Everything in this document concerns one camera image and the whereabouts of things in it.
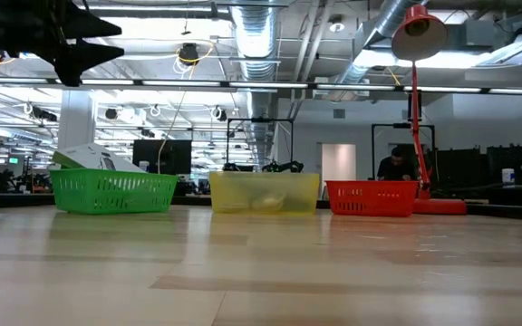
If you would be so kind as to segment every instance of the lamp base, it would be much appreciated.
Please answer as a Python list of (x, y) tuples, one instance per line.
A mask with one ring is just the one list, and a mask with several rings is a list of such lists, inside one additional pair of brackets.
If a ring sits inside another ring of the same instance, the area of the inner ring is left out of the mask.
[(414, 214), (466, 215), (467, 204), (458, 199), (416, 199)]

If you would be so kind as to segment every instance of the green basket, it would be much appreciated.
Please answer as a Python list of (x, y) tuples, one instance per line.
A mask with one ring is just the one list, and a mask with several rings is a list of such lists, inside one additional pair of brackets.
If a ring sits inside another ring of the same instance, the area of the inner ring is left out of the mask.
[(91, 168), (52, 170), (56, 206), (83, 214), (165, 212), (176, 176)]

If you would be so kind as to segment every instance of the white column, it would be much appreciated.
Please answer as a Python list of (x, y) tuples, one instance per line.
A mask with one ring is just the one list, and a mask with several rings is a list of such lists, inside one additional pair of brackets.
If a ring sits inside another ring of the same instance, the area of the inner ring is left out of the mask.
[(58, 149), (94, 142), (98, 108), (89, 91), (63, 91)]

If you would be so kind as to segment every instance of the red basket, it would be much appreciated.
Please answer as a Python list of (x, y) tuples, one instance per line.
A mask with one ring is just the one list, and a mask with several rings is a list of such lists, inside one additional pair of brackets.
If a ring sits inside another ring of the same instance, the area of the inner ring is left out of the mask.
[(408, 217), (417, 181), (325, 181), (334, 214)]

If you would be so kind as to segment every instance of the plastic basket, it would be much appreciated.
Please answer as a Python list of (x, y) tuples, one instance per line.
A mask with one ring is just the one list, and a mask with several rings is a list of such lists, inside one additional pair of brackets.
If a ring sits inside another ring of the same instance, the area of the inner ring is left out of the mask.
[(308, 173), (211, 172), (215, 213), (311, 215), (319, 175)]
[(56, 206), (83, 214), (164, 212), (176, 176), (91, 168), (52, 170)]
[(335, 214), (408, 217), (417, 181), (325, 181)]

